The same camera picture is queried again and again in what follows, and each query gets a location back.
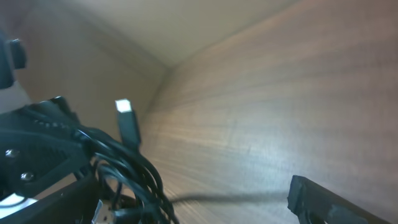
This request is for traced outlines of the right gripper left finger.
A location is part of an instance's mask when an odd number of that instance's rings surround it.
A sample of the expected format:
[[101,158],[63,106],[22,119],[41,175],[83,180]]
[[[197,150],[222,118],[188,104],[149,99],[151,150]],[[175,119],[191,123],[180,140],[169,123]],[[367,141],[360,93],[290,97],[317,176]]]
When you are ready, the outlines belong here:
[[2,218],[1,224],[90,224],[99,200],[99,183],[86,177]]

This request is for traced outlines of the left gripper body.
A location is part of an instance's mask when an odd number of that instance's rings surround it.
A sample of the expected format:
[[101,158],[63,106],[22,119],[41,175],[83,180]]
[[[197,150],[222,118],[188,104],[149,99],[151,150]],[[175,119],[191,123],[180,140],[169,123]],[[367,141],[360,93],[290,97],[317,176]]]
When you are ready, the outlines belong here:
[[62,96],[1,115],[1,188],[32,198],[74,174],[91,173],[90,145]]

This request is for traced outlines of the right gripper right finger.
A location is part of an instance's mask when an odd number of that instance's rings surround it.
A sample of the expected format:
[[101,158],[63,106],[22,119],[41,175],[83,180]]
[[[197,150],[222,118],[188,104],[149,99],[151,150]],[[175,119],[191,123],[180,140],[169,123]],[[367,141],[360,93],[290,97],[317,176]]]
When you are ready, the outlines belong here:
[[312,180],[294,175],[288,209],[300,224],[389,224]]

